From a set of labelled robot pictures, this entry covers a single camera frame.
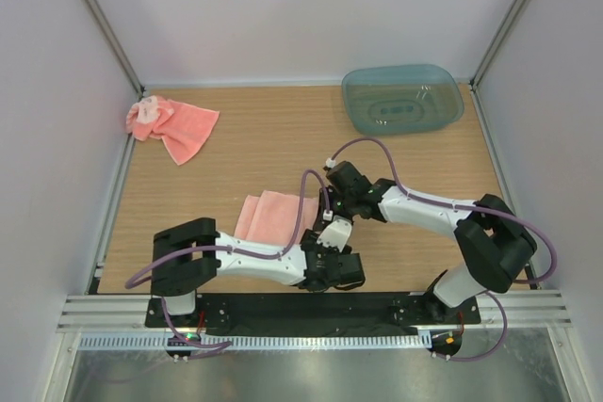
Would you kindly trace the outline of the light pink towel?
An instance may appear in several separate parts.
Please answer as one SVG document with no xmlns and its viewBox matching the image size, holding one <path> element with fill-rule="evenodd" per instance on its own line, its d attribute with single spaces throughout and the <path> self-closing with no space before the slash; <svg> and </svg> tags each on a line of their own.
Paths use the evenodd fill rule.
<svg viewBox="0 0 603 402">
<path fill-rule="evenodd" d="M 286 246 L 296 224 L 300 197 L 273 191 L 248 195 L 243 202 L 234 236 L 238 239 Z"/>
</svg>

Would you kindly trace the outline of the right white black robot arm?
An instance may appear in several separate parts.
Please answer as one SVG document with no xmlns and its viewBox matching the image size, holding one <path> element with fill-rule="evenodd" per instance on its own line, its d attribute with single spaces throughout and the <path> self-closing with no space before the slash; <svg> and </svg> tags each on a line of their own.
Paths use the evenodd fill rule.
<svg viewBox="0 0 603 402">
<path fill-rule="evenodd" d="M 421 310 L 445 323 L 470 298 L 506 293 L 537 250 L 536 241 L 498 196 L 478 201 L 431 198 L 394 180 L 372 183 L 350 162 L 327 161 L 330 201 L 338 214 L 408 224 L 456 241 L 463 261 L 440 274 L 421 297 Z"/>
</svg>

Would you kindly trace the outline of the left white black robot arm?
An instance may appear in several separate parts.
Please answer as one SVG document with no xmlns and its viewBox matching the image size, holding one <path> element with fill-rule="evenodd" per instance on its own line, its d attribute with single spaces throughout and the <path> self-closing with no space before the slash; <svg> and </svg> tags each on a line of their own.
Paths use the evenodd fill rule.
<svg viewBox="0 0 603 402">
<path fill-rule="evenodd" d="M 167 316 L 187 327 L 199 317 L 197 289 L 221 276 L 270 280 L 310 293 L 354 289 L 366 277 L 360 255 L 348 245 L 351 231 L 352 223 L 336 216 L 318 232 L 305 230 L 286 249 L 237 239 L 202 217 L 155 236 L 151 294 L 166 299 Z"/>
</svg>

